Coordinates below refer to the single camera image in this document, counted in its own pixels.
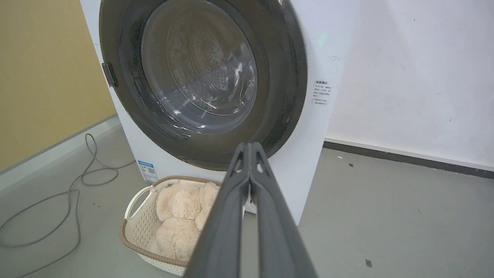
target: baseboard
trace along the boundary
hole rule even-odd
[[[331,137],[326,137],[324,148],[494,179],[494,166],[491,165],[481,165]]]
[[[85,146],[84,135],[86,133],[91,133],[95,139],[98,139],[118,127],[120,127],[120,120],[117,115],[114,114],[73,134],[57,144],[0,171],[0,195],[3,195],[6,189],[22,179],[42,170],[46,165],[69,158],[74,151]]]

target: washing machine door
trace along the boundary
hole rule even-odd
[[[305,47],[287,0],[104,0],[100,41],[131,118],[187,163],[226,170],[246,141],[271,156],[302,111]]]

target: gray floor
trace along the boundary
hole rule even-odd
[[[105,163],[117,166],[132,159],[121,130],[98,145]],[[0,223],[65,190],[89,160],[81,150],[0,197]],[[110,175],[99,173],[88,181]],[[80,247],[31,277],[173,277],[145,263],[118,238],[127,203],[146,185],[132,165],[110,184],[79,184]],[[320,277],[492,278],[493,200],[492,180],[323,149],[299,230]],[[30,210],[13,221],[2,241],[19,243],[48,231],[66,206],[61,197]],[[242,276],[257,277],[255,244],[249,244],[257,241],[255,216],[247,214],[244,226]],[[41,266],[69,251],[75,240],[71,215],[34,246],[0,248],[0,277]]]

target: washing machine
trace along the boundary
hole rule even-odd
[[[360,0],[81,5],[142,177],[221,181],[236,146],[257,141],[298,225]]]

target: white wall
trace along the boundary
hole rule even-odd
[[[494,1],[362,2],[327,140],[494,170]]]

